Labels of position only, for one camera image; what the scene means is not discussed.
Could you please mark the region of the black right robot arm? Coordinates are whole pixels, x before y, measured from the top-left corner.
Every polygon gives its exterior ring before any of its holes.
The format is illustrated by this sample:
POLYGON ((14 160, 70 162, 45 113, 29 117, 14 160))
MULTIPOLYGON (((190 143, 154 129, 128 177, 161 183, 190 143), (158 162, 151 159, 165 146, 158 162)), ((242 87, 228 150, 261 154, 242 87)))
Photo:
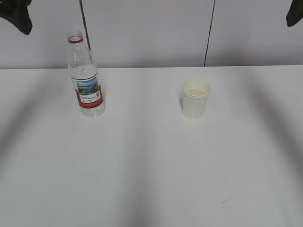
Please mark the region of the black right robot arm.
POLYGON ((303 18, 303 0, 292 0, 290 9, 286 15, 288 27, 295 26, 303 18))

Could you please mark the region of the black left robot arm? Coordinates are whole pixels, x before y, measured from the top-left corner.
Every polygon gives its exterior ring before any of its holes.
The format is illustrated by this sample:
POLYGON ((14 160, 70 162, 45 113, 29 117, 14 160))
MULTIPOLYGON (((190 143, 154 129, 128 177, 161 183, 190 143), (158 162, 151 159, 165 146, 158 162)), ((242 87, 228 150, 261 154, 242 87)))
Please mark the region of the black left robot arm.
POLYGON ((13 24, 21 33, 29 35, 33 25, 28 6, 31 0, 1 0, 0 17, 13 24))

